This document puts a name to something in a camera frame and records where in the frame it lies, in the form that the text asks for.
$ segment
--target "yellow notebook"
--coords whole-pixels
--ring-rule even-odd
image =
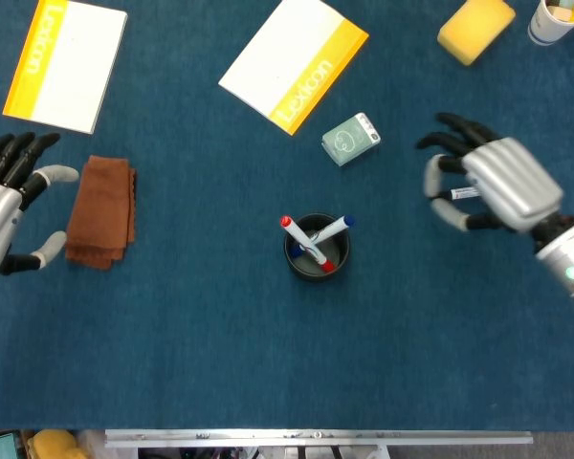
[[[92,134],[127,14],[40,0],[3,115]]]
[[[320,0],[282,0],[219,85],[294,134],[367,37]]]

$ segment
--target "silver robot hand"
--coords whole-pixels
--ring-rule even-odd
[[[431,208],[461,231],[529,233],[537,258],[574,298],[574,217],[560,215],[559,185],[515,139],[501,139],[484,125],[454,114],[440,113],[436,119],[460,137],[434,132],[417,143],[417,148],[437,145],[451,153],[435,155],[427,164],[424,193]],[[445,173],[464,175],[490,211],[471,215],[459,210],[453,195],[442,189]]]
[[[28,255],[9,254],[11,241],[28,206],[52,183],[78,179],[78,172],[63,165],[33,171],[43,151],[58,140],[58,134],[34,139],[32,133],[0,138],[0,274],[40,270],[55,258],[66,242],[66,234],[58,231]]]

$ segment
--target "paper cup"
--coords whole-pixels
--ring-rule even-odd
[[[548,46],[555,43],[562,36],[574,28],[574,22],[563,22],[555,19],[546,7],[546,2],[540,0],[538,9],[529,23],[527,34],[534,43]]]

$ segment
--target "green light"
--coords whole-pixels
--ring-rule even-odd
[[[565,270],[565,277],[570,280],[574,280],[574,266],[570,266]]]

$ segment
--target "yellow sponge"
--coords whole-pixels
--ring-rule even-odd
[[[444,46],[464,65],[470,65],[515,18],[503,0],[468,0],[438,34]]]

